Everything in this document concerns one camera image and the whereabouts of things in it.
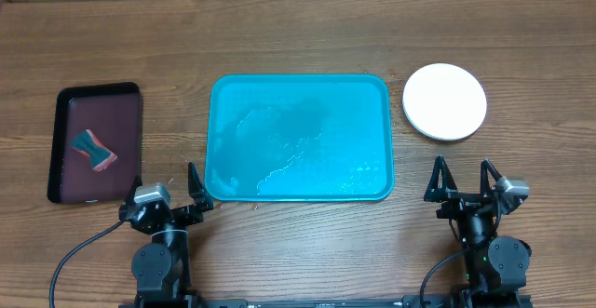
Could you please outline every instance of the blue rectangular tray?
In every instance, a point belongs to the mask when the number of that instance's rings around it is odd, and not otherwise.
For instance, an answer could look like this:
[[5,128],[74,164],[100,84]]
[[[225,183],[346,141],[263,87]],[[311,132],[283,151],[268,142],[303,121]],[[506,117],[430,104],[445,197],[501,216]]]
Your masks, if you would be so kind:
[[222,201],[376,201],[395,183],[389,97],[369,74],[228,75],[205,185]]

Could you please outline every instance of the white plate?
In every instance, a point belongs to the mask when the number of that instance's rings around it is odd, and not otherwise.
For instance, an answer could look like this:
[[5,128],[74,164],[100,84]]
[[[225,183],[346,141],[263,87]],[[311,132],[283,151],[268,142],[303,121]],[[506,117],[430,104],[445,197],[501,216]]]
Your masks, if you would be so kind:
[[445,63],[416,71],[403,89],[403,111],[423,134],[441,141],[473,134],[486,115],[486,95],[468,71]]

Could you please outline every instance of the wooden table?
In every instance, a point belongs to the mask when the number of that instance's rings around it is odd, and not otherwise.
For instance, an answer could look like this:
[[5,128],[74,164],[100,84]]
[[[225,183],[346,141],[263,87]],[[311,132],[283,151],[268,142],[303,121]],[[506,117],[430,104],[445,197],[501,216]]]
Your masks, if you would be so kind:
[[[437,142],[407,122],[406,79],[450,62],[484,85],[489,111],[469,139]],[[55,98],[64,87],[135,81],[144,96],[142,174],[189,203],[186,163],[203,169],[210,89],[226,74],[370,73],[390,91],[396,188],[380,203],[226,203],[190,229],[207,298],[396,298],[458,249],[422,195],[444,154],[462,190],[484,157],[531,196],[499,232],[534,249],[537,307],[596,299],[596,0],[154,0],[0,6],[0,306],[47,306],[56,264],[117,220],[113,203],[46,200]],[[75,255],[59,307],[131,301],[128,227]],[[464,281],[457,262],[427,292]]]

